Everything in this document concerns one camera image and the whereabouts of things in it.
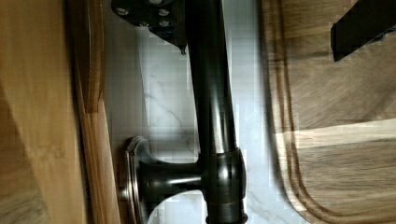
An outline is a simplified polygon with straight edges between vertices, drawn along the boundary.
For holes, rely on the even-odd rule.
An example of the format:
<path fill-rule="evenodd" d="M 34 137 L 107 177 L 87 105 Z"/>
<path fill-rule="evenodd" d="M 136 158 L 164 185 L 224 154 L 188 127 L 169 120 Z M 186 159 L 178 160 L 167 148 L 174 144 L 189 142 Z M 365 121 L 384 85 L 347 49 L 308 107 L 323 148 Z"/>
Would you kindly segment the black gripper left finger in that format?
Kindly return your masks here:
<path fill-rule="evenodd" d="M 111 0 L 111 8 L 122 19 L 147 27 L 186 54 L 185 0 Z"/>

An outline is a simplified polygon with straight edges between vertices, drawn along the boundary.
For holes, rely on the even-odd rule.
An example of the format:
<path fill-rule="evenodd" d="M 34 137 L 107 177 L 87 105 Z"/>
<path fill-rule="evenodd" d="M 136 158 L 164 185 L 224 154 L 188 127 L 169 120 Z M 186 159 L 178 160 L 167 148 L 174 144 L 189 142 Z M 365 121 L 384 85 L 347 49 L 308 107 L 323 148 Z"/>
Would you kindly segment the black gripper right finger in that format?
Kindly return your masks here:
<path fill-rule="evenodd" d="M 333 59 L 341 61 L 362 46 L 395 31 L 396 0 L 358 0 L 331 29 Z"/>

